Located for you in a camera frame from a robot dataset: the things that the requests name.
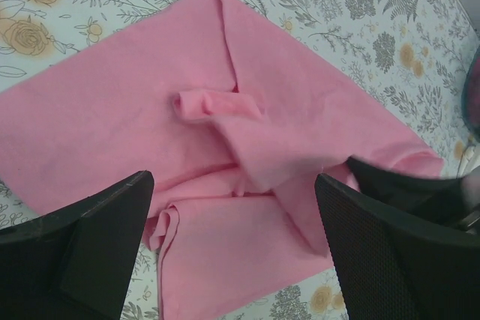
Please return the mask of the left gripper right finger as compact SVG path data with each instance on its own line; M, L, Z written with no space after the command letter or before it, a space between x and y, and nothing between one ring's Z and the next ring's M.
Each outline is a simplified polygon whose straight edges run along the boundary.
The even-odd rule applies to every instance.
M437 225L328 175L315 182L350 319L478 319L479 236Z

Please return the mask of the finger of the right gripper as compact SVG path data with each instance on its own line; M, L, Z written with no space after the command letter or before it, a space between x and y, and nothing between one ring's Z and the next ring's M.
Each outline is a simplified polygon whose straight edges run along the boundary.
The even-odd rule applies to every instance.
M479 197L467 197L466 177L416 178L355 157L346 164L366 196L437 225L479 225Z

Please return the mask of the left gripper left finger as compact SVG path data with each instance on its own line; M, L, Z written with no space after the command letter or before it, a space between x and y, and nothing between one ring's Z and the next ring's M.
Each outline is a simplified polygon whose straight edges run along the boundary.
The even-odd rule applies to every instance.
M149 171L1 231L2 319L120 319L152 200Z

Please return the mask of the pink t shirt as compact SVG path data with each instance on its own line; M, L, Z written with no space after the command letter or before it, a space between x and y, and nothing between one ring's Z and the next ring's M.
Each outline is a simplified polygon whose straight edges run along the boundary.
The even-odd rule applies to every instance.
M239 0L178 0L1 93L1 179L46 214L139 170L164 319L215 319L333 265L321 172L416 175L411 129Z

